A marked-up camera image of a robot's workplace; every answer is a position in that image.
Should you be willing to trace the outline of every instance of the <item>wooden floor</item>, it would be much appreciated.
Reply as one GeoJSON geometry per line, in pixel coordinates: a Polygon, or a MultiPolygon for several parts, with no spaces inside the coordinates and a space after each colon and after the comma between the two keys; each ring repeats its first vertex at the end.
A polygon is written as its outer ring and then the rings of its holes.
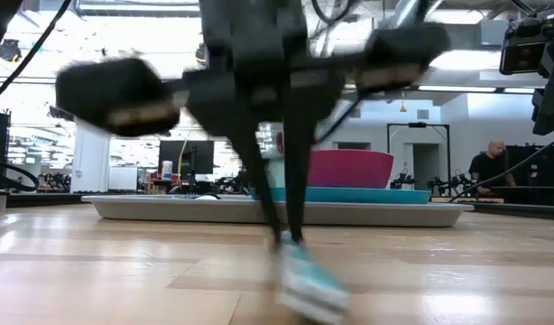
{"type": "MultiPolygon", "coordinates": [[[[308,227],[352,293],[346,324],[554,324],[554,221],[308,227]]],[[[264,227],[107,221],[92,206],[0,214],[0,325],[296,324],[264,227]]]]}

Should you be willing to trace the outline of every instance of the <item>teal tray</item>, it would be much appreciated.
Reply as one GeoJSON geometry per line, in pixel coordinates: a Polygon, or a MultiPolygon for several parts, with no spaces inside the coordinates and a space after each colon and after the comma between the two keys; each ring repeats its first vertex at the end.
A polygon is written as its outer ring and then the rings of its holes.
{"type": "MultiPolygon", "coordinates": [[[[271,189],[274,201],[285,201],[285,188],[271,189]]],[[[254,189],[251,196],[258,200],[254,189]]],[[[329,203],[386,203],[386,204],[425,204],[429,202],[428,190],[387,190],[387,189],[348,189],[308,187],[307,202],[329,203]]]]}

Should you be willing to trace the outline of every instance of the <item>pink bowl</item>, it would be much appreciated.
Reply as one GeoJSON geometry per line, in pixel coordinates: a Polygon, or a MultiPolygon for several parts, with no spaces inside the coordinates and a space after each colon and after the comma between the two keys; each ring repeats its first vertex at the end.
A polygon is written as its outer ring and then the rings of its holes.
{"type": "Polygon", "coordinates": [[[384,189],[393,156],[366,150],[321,150],[311,154],[310,187],[384,189]]]}

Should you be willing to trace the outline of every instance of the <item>man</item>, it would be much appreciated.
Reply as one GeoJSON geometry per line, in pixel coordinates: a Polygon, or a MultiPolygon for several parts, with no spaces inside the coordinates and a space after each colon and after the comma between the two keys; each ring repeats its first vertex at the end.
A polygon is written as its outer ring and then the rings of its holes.
{"type": "MultiPolygon", "coordinates": [[[[472,174],[472,178],[480,181],[485,181],[495,177],[502,172],[505,172],[505,163],[503,161],[503,141],[492,141],[487,146],[486,153],[480,153],[472,160],[472,164],[469,167],[469,172],[472,174]]],[[[490,193],[492,186],[515,186],[515,180],[513,176],[508,173],[505,177],[489,181],[488,183],[479,186],[477,192],[480,194],[490,193]]]]}

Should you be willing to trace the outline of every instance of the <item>white tray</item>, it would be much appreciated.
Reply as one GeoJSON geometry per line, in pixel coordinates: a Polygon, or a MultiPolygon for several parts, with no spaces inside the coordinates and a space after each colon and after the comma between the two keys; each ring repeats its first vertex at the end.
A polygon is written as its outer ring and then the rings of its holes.
{"type": "MultiPolygon", "coordinates": [[[[187,200],[176,195],[86,196],[102,218],[192,222],[262,223],[256,202],[246,196],[221,196],[222,200],[187,200]]],[[[285,215],[284,202],[276,202],[285,215]]],[[[452,227],[471,205],[357,204],[307,202],[304,223],[308,225],[452,227]]]]}

